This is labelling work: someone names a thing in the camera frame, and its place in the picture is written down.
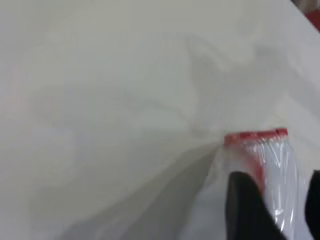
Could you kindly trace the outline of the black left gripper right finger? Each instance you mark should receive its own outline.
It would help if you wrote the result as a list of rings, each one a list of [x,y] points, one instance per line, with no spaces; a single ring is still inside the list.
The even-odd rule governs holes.
[[[305,221],[314,240],[320,240],[320,171],[315,170],[309,181],[304,208]]]

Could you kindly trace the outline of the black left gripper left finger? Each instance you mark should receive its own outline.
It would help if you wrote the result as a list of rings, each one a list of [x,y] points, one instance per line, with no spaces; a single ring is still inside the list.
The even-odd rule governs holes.
[[[225,224],[228,240],[286,238],[274,223],[254,180],[240,171],[234,171],[228,177]]]

